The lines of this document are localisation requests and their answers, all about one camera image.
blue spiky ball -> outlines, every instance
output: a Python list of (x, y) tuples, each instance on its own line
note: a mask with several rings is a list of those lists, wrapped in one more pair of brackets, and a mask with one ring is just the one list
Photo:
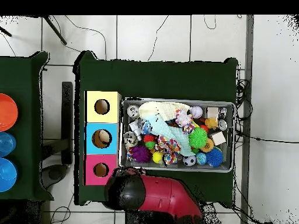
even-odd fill
[(223, 154), (218, 148), (213, 148), (207, 154), (207, 163), (212, 167), (218, 167), (223, 161)]

dark green tablecloth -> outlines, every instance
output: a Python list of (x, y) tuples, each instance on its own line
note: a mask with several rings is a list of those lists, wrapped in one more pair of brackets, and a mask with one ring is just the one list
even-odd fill
[(48, 60), (48, 53), (37, 52), (29, 58), (0, 57), (0, 93), (14, 99), (18, 119), (7, 130), (16, 138), (16, 149), (7, 159), (18, 168), (16, 184), (1, 199), (50, 200), (40, 184), (41, 165), (41, 104), (40, 75)]
[[(163, 99), (214, 100), (235, 103), (235, 58), (225, 62), (135, 62), (100, 61), (90, 51), (77, 58), (74, 69), (79, 68), (76, 88), (80, 91), (79, 103), (79, 163), (78, 202), (104, 201), (103, 186), (83, 185), (84, 153), (84, 91), (117, 91), (122, 97), (150, 97)], [(233, 171), (229, 173), (153, 171), (148, 174), (180, 179), (193, 194), (204, 201), (221, 201), (232, 205)]]

red bowl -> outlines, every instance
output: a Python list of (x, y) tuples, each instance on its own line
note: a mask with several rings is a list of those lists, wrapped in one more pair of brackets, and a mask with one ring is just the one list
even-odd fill
[(0, 131), (7, 131), (18, 118), (18, 107), (12, 98), (0, 93)]

wooden block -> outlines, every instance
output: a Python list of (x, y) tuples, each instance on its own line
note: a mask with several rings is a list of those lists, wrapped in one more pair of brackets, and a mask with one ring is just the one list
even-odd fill
[(118, 124), (87, 123), (87, 155), (117, 155), (119, 150), (118, 143)]
[(212, 138), (215, 146), (217, 146), (219, 144), (223, 144), (224, 142), (226, 142), (225, 137), (223, 136), (222, 131), (219, 131), (219, 132), (211, 134), (211, 138)]
[(85, 186), (106, 185), (116, 167), (117, 155), (87, 155), (85, 161)]
[(118, 123), (121, 96), (117, 92), (87, 91), (88, 123)]

yellow ball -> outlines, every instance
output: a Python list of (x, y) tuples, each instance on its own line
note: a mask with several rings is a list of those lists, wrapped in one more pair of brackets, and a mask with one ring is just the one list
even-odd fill
[(152, 155), (152, 160), (153, 160), (155, 163), (157, 163), (157, 164), (159, 164), (159, 161), (162, 160), (162, 159), (163, 159), (163, 154), (160, 153), (160, 152), (158, 152), (158, 151), (156, 151), (156, 152)]

